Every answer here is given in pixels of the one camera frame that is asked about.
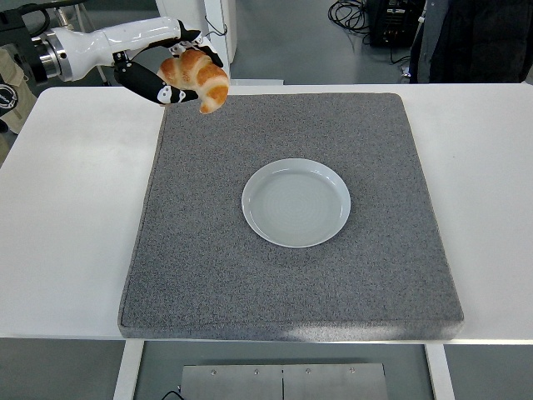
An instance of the gray floor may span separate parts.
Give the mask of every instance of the gray floor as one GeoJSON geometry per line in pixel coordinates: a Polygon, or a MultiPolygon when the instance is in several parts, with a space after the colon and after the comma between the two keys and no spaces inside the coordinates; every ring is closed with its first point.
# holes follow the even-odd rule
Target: gray floor
{"type": "MultiPolygon", "coordinates": [[[[0,10],[30,3],[4,0],[0,10]]],[[[391,65],[388,49],[362,44],[360,37],[346,35],[327,20],[332,2],[321,0],[237,0],[238,42],[232,78],[283,79],[285,84],[399,83],[401,65],[391,65]]],[[[87,9],[97,28],[151,18],[157,15],[153,0],[92,0],[87,9]]],[[[406,51],[394,53],[398,59],[406,51]]],[[[148,67],[157,57],[143,55],[148,67]]],[[[112,80],[112,72],[106,75],[112,80]]],[[[528,78],[533,83],[533,75],[528,78]]],[[[74,83],[51,80],[36,94],[52,86],[97,86],[92,71],[74,83]]],[[[5,135],[10,143],[16,136],[5,135]]],[[[0,338],[0,399],[106,399],[112,398],[123,342],[53,341],[0,338]]],[[[240,360],[274,363],[372,360],[389,369],[390,399],[431,398],[423,352],[419,347],[329,347],[308,343],[151,344],[137,388],[139,399],[160,399],[175,388],[185,363],[240,360]]],[[[531,354],[533,347],[446,347],[457,400],[532,399],[531,354]]]]}

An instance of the metal panel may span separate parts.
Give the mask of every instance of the metal panel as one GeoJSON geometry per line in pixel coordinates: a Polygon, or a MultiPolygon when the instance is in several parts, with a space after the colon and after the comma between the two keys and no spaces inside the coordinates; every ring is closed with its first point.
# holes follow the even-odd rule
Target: metal panel
{"type": "Polygon", "coordinates": [[[182,395],[194,400],[281,400],[279,365],[185,366],[182,395]]]}
{"type": "Polygon", "coordinates": [[[194,400],[387,400],[382,364],[185,366],[194,400]]]}
{"type": "Polygon", "coordinates": [[[284,400],[387,400],[383,364],[283,367],[284,400]]]}

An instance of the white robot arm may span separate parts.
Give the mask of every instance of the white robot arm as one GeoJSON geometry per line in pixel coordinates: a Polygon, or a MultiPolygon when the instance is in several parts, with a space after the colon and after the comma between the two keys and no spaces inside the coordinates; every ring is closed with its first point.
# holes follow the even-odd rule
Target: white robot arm
{"type": "Polygon", "coordinates": [[[36,49],[48,78],[77,81],[97,65],[113,66],[117,82],[155,103],[181,103],[197,98],[193,91],[171,87],[133,61],[138,53],[158,46],[168,48],[174,57],[187,48],[196,48],[222,67],[209,39],[170,17],[124,23],[91,33],[56,27],[40,36],[36,49]]]}

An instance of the bread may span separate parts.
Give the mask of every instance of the bread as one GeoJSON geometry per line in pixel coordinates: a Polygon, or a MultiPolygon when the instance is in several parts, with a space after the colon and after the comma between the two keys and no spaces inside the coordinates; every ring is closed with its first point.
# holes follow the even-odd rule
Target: bread
{"type": "Polygon", "coordinates": [[[224,104],[230,81],[204,52],[186,50],[179,58],[163,61],[157,72],[166,83],[182,90],[194,90],[202,100],[200,113],[208,114],[224,104]]]}

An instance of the ceramic plate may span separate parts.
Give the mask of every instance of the ceramic plate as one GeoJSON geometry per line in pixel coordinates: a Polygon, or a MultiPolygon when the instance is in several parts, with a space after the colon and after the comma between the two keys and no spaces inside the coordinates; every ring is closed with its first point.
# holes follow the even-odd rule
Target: ceramic plate
{"type": "Polygon", "coordinates": [[[350,214],[342,179],[319,162],[287,158],[254,173],[242,192],[242,211],[269,242],[306,248],[333,238],[350,214]]]}

